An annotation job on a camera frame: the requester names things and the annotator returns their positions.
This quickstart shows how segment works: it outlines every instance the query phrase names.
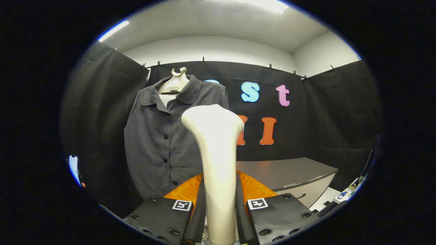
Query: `ceiling light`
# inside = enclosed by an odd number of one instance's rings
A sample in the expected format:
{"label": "ceiling light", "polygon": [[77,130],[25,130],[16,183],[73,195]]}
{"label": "ceiling light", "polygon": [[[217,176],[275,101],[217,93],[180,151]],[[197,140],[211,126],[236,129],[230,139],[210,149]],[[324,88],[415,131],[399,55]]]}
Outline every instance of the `ceiling light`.
{"label": "ceiling light", "polygon": [[241,3],[256,5],[274,11],[279,14],[282,14],[285,11],[285,9],[289,7],[278,0],[230,0],[230,1],[237,1]]}
{"label": "ceiling light", "polygon": [[121,23],[119,23],[118,25],[114,26],[114,28],[110,29],[108,32],[106,32],[101,38],[99,38],[100,42],[103,42],[106,38],[108,38],[110,35],[114,34],[116,31],[118,31],[119,29],[125,27],[126,25],[128,25],[129,22],[127,20],[123,20]]}

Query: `shirt collar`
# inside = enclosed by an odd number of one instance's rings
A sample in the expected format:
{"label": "shirt collar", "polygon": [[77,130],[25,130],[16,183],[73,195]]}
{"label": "shirt collar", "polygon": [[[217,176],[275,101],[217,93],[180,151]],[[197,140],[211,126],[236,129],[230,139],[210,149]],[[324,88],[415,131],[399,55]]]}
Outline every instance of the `shirt collar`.
{"label": "shirt collar", "polygon": [[[197,100],[198,94],[200,93],[201,81],[198,80],[194,75],[186,75],[189,82],[183,87],[182,91],[176,95],[176,98],[185,104],[192,104]],[[170,80],[172,77],[166,77],[146,88],[144,96],[142,98],[142,105],[148,106],[153,104],[158,104],[161,101],[159,98],[159,93],[156,87],[162,83]]]}

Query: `blue letter s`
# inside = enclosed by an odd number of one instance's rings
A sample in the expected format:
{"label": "blue letter s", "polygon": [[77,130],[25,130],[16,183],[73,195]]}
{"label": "blue letter s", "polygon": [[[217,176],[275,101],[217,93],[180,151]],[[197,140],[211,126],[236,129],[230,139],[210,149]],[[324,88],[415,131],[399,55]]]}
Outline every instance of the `blue letter s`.
{"label": "blue letter s", "polygon": [[255,82],[244,82],[241,85],[241,90],[244,92],[241,94],[241,98],[244,102],[256,102],[259,99],[259,84]]}

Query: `black curtain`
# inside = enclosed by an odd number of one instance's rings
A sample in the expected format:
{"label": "black curtain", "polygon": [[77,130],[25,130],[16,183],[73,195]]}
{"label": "black curtain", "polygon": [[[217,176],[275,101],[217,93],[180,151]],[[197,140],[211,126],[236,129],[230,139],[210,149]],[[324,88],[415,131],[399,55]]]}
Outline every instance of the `black curtain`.
{"label": "black curtain", "polygon": [[73,70],[61,103],[65,158],[78,156],[84,190],[120,217],[142,202],[127,167],[123,129],[148,72],[96,43]]}
{"label": "black curtain", "polygon": [[[298,76],[263,66],[221,61],[190,61],[152,66],[147,85],[187,68],[204,81],[227,87],[229,109],[248,117],[245,145],[237,147],[238,161],[308,157],[338,170],[330,187],[345,189],[363,170],[375,135],[381,132],[381,102],[368,66],[356,61],[301,80]],[[259,84],[258,101],[241,99],[241,84]],[[284,84],[288,107],[279,104],[276,87]],[[274,144],[259,144],[263,117],[274,117]]]}
{"label": "black curtain", "polygon": [[342,191],[359,176],[382,131],[376,82],[363,61],[303,82],[310,129],[306,157],[337,168],[330,187]]}
{"label": "black curtain", "polygon": [[[301,79],[294,74],[263,66],[223,61],[201,61],[170,63],[151,67],[147,86],[160,79],[171,76],[186,67],[188,75],[194,75],[201,81],[213,79],[224,85],[228,91],[229,110],[248,118],[244,126],[245,145],[237,147],[237,161],[268,161],[305,157],[307,135],[307,109]],[[259,85],[259,99],[256,102],[244,102],[241,99],[241,85],[255,82]],[[285,85],[289,90],[286,96],[288,107],[279,103],[276,88]],[[264,124],[262,118],[273,117],[274,144],[261,145]]]}

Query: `white hanger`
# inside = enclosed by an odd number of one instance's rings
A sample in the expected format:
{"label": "white hanger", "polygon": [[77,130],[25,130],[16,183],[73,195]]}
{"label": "white hanger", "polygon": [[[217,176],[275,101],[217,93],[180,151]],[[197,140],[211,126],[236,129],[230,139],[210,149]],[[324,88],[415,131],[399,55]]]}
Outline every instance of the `white hanger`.
{"label": "white hanger", "polygon": [[177,73],[173,70],[171,71],[173,77],[160,85],[157,89],[158,93],[166,93],[166,92],[180,92],[183,87],[189,82],[189,79],[186,77],[186,68],[180,68],[180,73]]}

